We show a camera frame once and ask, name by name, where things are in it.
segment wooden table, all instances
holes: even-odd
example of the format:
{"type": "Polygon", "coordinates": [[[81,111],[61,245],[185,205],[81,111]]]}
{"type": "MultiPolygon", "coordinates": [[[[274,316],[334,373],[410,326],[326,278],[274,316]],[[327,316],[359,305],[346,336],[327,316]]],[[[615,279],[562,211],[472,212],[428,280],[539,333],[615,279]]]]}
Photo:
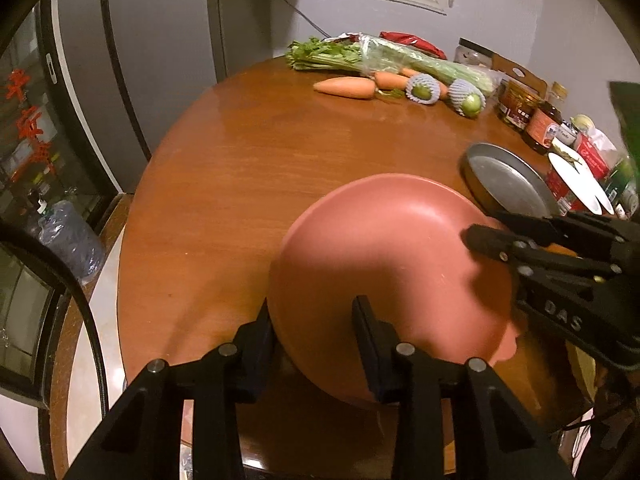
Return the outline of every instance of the wooden table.
{"type": "MultiPolygon", "coordinates": [[[[492,110],[473,121],[442,102],[313,92],[326,77],[294,72],[283,59],[260,63],[205,92],[162,141],[138,186],[120,256],[118,329],[129,381],[155,358],[199,359],[255,319],[282,237],[331,190],[399,172],[469,197],[458,161],[479,141],[546,170],[492,110]]],[[[245,462],[285,474],[388,478],[394,408],[354,408],[286,360],[276,366],[260,401],[238,409],[245,462]]],[[[580,412],[561,341],[527,332],[496,370],[548,430],[580,412]]],[[[190,425],[187,412],[187,442],[190,425]]]]}

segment red bag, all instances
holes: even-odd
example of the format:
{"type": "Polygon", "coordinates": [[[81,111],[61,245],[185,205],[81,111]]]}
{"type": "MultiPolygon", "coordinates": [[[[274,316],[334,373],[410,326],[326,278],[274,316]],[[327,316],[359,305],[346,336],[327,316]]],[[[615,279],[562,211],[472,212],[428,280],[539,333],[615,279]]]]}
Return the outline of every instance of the red bag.
{"type": "Polygon", "coordinates": [[[410,45],[418,50],[426,52],[430,56],[439,57],[444,60],[447,59],[447,55],[438,47],[423,40],[422,38],[418,38],[418,36],[414,36],[413,34],[404,34],[402,32],[380,32],[380,38],[402,45],[410,45]]]}

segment sauce jar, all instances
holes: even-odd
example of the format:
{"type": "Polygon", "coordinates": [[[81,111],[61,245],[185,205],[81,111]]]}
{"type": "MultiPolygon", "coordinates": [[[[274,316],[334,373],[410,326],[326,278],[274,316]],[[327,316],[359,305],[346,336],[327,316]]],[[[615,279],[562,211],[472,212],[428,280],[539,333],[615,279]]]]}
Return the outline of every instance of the sauce jar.
{"type": "Polygon", "coordinates": [[[515,81],[508,81],[496,108],[498,117],[522,133],[542,99],[515,81]]]}
{"type": "Polygon", "coordinates": [[[536,152],[544,155],[562,124],[562,106],[567,90],[555,81],[544,101],[533,114],[522,139],[536,152]]]}

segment red decoration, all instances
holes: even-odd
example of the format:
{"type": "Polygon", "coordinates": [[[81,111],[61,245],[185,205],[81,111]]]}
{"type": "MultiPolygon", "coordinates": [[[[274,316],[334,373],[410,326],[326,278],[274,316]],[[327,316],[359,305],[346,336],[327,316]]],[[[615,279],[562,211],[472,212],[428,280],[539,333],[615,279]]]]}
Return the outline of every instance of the red decoration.
{"type": "Polygon", "coordinates": [[[8,92],[6,93],[6,99],[11,99],[14,95],[18,96],[18,101],[24,101],[24,90],[22,87],[26,85],[31,76],[28,76],[24,73],[24,70],[21,68],[16,68],[13,72],[11,72],[8,77],[10,83],[6,86],[8,92]]]}
{"type": "Polygon", "coordinates": [[[15,121],[15,125],[18,126],[18,138],[19,139],[36,139],[36,136],[42,135],[44,132],[39,129],[36,121],[42,116],[42,113],[38,112],[31,117],[37,108],[32,106],[28,110],[23,110],[20,115],[20,119],[15,121]]]}
{"type": "Polygon", "coordinates": [[[27,169],[28,165],[32,162],[45,162],[51,174],[56,174],[56,168],[50,160],[49,148],[51,147],[50,142],[41,142],[38,139],[34,139],[31,141],[31,147],[33,148],[33,153],[31,156],[25,161],[20,168],[12,175],[11,181],[16,182],[24,170],[27,169]]]}
{"type": "Polygon", "coordinates": [[[56,168],[50,161],[49,148],[50,142],[40,142],[36,140],[32,146],[34,147],[33,154],[29,157],[29,162],[46,162],[47,167],[52,174],[56,174],[56,168]]]}

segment black cable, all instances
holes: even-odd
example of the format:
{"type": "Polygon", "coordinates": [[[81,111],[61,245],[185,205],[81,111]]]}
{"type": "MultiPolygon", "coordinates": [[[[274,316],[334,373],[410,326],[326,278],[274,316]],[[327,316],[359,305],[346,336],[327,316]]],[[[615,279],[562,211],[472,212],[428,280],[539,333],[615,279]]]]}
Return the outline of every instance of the black cable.
{"type": "Polygon", "coordinates": [[[581,422],[576,422],[575,424],[570,424],[568,426],[563,426],[562,430],[563,431],[577,430],[578,428],[582,428],[584,426],[591,426],[592,424],[595,424],[596,422],[603,422],[604,420],[607,420],[609,417],[614,416],[616,413],[619,413],[622,410],[632,406],[633,403],[636,402],[636,399],[638,398],[638,396],[640,396],[640,388],[636,388],[635,390],[633,390],[633,394],[631,396],[627,397],[625,400],[620,402],[619,405],[614,406],[610,410],[607,410],[602,415],[593,416],[593,417],[589,418],[588,420],[583,420],[581,422]]]}
{"type": "Polygon", "coordinates": [[[91,313],[89,302],[86,300],[86,296],[78,280],[76,280],[76,277],[68,267],[51,252],[48,247],[45,247],[24,231],[7,224],[2,219],[0,219],[0,242],[26,251],[39,259],[71,292],[71,296],[78,305],[78,310],[82,316],[82,322],[84,322],[86,334],[89,338],[91,352],[94,355],[95,371],[98,373],[100,411],[102,412],[102,418],[104,418],[109,411],[109,393],[107,391],[107,373],[104,368],[104,357],[102,356],[102,348],[100,346],[100,338],[94,316],[91,313]]]}
{"type": "Polygon", "coordinates": [[[305,20],[307,20],[307,22],[309,23],[309,25],[311,25],[315,30],[317,30],[320,34],[322,34],[325,38],[330,38],[331,36],[329,34],[327,34],[324,30],[322,30],[320,27],[318,27],[314,22],[312,22],[304,12],[302,12],[299,8],[297,8],[294,4],[292,4],[289,0],[282,0],[283,2],[285,2],[289,7],[291,7],[293,10],[295,10],[300,16],[302,16],[305,20]]]}

